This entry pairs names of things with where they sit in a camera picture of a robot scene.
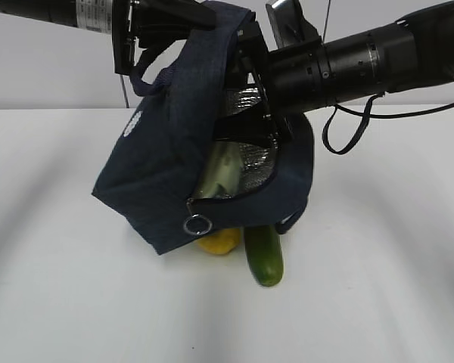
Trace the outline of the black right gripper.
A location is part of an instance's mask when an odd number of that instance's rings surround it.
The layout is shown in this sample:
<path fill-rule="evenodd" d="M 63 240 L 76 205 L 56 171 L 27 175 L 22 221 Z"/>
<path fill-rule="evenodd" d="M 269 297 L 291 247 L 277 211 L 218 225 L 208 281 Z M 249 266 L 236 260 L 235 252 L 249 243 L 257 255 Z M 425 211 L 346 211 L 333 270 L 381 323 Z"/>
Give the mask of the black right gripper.
<path fill-rule="evenodd" d="M 213 131 L 214 141 L 234 141 L 247 144 L 270 144 L 271 140 L 293 138 L 289 122 L 281 115 L 275 99 L 274 83 L 269 69 L 269 52 L 260 25 L 250 22 L 238 31 L 235 49 L 235 67 L 228 80 L 252 75 L 254 84 L 235 91 L 246 95 L 249 89 L 259 96 L 255 104 L 218 119 Z"/>

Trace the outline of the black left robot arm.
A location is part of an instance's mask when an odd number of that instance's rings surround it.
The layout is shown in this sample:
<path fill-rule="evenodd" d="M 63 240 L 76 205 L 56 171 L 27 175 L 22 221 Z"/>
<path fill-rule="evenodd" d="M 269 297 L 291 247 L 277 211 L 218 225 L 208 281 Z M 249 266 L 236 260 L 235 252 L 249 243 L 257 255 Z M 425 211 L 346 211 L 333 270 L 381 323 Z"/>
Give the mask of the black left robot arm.
<path fill-rule="evenodd" d="M 196 1 L 0 1 L 0 14 L 75 27 L 112 37 L 114 72 L 129 75 L 135 46 L 143 49 L 212 30 L 216 13 Z"/>

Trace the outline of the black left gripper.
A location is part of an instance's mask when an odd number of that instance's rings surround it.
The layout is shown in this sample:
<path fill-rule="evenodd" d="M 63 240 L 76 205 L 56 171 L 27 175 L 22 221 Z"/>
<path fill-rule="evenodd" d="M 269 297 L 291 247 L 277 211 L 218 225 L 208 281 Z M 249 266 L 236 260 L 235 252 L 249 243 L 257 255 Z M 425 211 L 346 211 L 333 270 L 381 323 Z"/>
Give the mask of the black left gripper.
<path fill-rule="evenodd" d="M 196 1 L 113 1 L 111 26 L 114 72 L 128 75 L 136 46 L 170 45 L 193 29 L 212 30 L 216 12 Z"/>

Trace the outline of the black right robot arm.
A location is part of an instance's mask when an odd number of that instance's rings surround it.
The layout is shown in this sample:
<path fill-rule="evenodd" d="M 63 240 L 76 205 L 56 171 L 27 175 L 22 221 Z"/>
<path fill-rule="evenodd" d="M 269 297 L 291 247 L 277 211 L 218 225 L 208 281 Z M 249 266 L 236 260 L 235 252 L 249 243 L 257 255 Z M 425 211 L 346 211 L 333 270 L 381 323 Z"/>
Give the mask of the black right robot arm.
<path fill-rule="evenodd" d="M 288 117 L 372 95 L 454 82 L 454 1 L 388 25 L 323 42 L 297 1 L 266 6 L 277 49 L 254 22 L 241 28 L 227 102 L 253 90 L 259 100 L 223 114 L 213 139 L 267 145 L 289 139 Z"/>

